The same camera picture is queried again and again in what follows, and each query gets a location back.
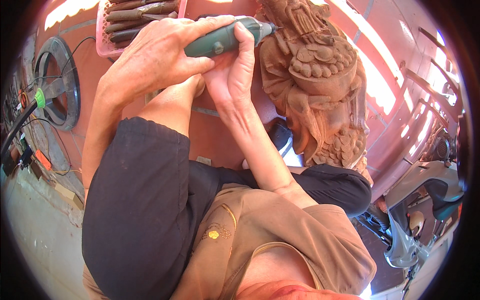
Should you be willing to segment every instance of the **black hose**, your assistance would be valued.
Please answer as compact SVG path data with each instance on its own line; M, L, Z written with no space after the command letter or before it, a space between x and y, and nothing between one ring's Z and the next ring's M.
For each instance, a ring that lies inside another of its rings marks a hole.
M0 158L1 161L3 162L5 155L7 154L8 147L13 141L13 138L17 134L17 132L20 130L20 127L22 126L23 123L27 120L27 118L32 114L32 112L36 109L37 107L37 102L34 100L32 101L23 111L23 113L15 119L13 122L12 128L7 134L7 137L5 138L5 141L3 142L3 145L1 146L1 151L0 151Z

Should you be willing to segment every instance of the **green hose connector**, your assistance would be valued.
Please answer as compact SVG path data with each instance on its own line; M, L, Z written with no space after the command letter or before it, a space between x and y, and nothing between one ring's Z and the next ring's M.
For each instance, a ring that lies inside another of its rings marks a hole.
M45 107L45 96L41 88L38 88L35 94L35 100L38 108Z

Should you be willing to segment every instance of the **hand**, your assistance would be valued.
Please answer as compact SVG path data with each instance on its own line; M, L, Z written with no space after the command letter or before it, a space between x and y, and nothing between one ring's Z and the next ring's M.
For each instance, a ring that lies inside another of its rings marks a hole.
M99 87L108 86L110 92L117 93L114 104L124 107L136 97L205 73L215 62L207 57L187 57L183 49L198 37L233 21L231 15L197 22L171 18L152 21L105 73Z
M214 57L215 67L203 74L210 96L220 116L252 106L250 88L255 64L254 38L245 26L237 22L235 37L240 42L238 54L228 52Z

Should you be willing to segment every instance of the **helmet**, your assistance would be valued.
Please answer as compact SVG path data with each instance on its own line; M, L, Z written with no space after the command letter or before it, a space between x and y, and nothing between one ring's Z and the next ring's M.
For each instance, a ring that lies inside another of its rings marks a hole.
M410 214L409 227L414 237L418 236L421 233L424 221L425 221L425 218L423 217L422 212L416 210Z

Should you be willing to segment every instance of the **pink plastic basket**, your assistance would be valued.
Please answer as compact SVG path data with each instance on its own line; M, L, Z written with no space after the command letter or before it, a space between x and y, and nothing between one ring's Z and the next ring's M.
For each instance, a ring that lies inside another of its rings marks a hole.
M179 18L185 16L185 9L188 0L180 0ZM110 25L110 22L105 20L107 13L105 12L110 7L109 0L100 0L98 3L98 12L96 14L96 52L101 57L117 57L123 52L123 48L116 48L115 44L110 42L108 34L105 33L105 27Z

